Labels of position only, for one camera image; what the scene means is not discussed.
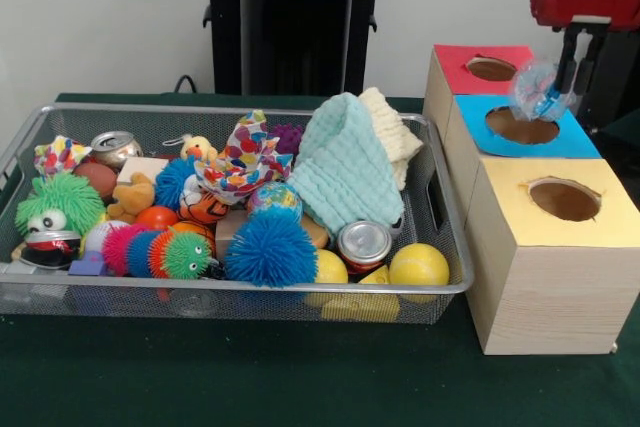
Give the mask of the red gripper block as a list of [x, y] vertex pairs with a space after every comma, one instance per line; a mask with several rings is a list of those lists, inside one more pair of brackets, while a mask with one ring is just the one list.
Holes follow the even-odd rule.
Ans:
[[[556, 90], [570, 90], [577, 64], [575, 53], [580, 34], [572, 23], [600, 24], [610, 30], [639, 28], [639, 0], [530, 0], [530, 11], [541, 26], [565, 28], [563, 46], [555, 78]], [[591, 79], [605, 40], [604, 34], [593, 34], [585, 56], [578, 66], [574, 94], [583, 96]]]

